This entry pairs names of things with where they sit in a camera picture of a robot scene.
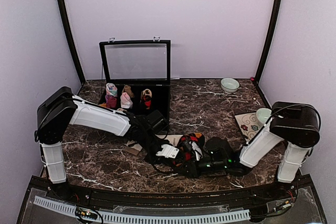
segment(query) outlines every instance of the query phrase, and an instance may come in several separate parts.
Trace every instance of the white wall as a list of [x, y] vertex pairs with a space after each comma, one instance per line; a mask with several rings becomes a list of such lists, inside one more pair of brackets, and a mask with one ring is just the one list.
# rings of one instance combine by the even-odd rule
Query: white wall
[[153, 36], [172, 40], [172, 77], [250, 78], [274, 0], [66, 1], [86, 78], [100, 79], [99, 42]]
[[0, 219], [16, 223], [31, 175], [37, 107], [62, 86], [80, 87], [56, 0], [0, 0]]
[[328, 223], [336, 223], [336, 0], [282, 0], [261, 88], [270, 103], [303, 102], [322, 116], [321, 140], [303, 166]]

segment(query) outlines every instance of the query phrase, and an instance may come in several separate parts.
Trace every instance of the brown marble surface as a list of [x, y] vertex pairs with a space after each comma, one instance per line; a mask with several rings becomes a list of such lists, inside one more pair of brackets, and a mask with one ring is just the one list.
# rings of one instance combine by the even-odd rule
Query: brown marble surface
[[[233, 149], [245, 142], [234, 114], [256, 111], [263, 102], [250, 80], [239, 80], [234, 94], [224, 94], [220, 80], [185, 79], [171, 84], [170, 134], [202, 132], [206, 139], [227, 138]], [[79, 95], [98, 103], [101, 81], [88, 81]], [[285, 151], [278, 145], [244, 177], [186, 178], [157, 173], [143, 158], [124, 151], [127, 140], [92, 128], [70, 125], [64, 135], [65, 167], [71, 184], [143, 193], [192, 193], [271, 183]]]

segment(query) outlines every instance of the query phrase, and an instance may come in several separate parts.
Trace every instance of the bowl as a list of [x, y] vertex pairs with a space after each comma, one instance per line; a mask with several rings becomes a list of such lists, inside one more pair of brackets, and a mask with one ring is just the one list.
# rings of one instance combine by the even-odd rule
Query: bowl
[[225, 93], [231, 94], [237, 91], [239, 88], [239, 82], [232, 78], [224, 78], [221, 80], [220, 86], [225, 91]]
[[268, 108], [261, 108], [257, 110], [256, 118], [257, 118], [259, 126], [263, 126], [267, 122], [267, 120], [271, 116], [271, 113], [272, 113], [272, 110]]

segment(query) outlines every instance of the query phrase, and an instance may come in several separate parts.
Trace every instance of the brown sock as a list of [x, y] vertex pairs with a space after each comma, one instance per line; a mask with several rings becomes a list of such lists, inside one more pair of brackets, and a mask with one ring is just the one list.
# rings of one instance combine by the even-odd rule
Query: brown sock
[[130, 98], [134, 98], [134, 94], [133, 94], [130, 86], [125, 85], [125, 87], [123, 88], [121, 93], [124, 93], [124, 92], [126, 92], [130, 96]]

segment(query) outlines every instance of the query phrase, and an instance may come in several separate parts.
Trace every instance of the black frame post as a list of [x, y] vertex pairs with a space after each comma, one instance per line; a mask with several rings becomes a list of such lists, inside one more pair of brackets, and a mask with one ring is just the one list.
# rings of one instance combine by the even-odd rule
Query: black frame post
[[271, 43], [272, 43], [274, 31], [275, 31], [275, 26], [277, 24], [277, 19], [278, 19], [278, 14], [279, 14], [279, 9], [280, 9], [280, 3], [281, 3], [281, 0], [274, 0], [274, 3], [273, 3], [271, 19], [270, 19], [269, 26], [268, 26], [268, 31], [267, 31], [267, 35], [266, 35], [266, 40], [265, 40], [263, 52], [261, 54], [258, 69], [257, 69], [256, 75], [254, 77], [254, 81], [257, 84], [259, 83], [259, 81], [261, 79], [261, 76], [263, 75], [263, 71], [264, 71], [264, 68], [265, 68], [266, 61], [267, 61], [269, 49], [271, 47]]
[[58, 8], [59, 8], [59, 13], [61, 14], [61, 19], [62, 19], [62, 23], [63, 23], [65, 36], [67, 37], [67, 42], [68, 42], [68, 46], [69, 46], [69, 49], [70, 49], [71, 57], [72, 57], [72, 60], [74, 62], [73, 64], [75, 64], [75, 69], [76, 69], [78, 78], [80, 80], [80, 83], [83, 85], [86, 80], [85, 80], [83, 69], [80, 65], [80, 61], [79, 61], [79, 57], [78, 57], [78, 54], [77, 54], [74, 38], [72, 36], [72, 32], [71, 32], [71, 28], [70, 28], [70, 22], [69, 22], [69, 18], [68, 18], [68, 14], [67, 14], [67, 9], [66, 9], [66, 6], [65, 6], [65, 1], [64, 0], [57, 0], [57, 3], [58, 3]]

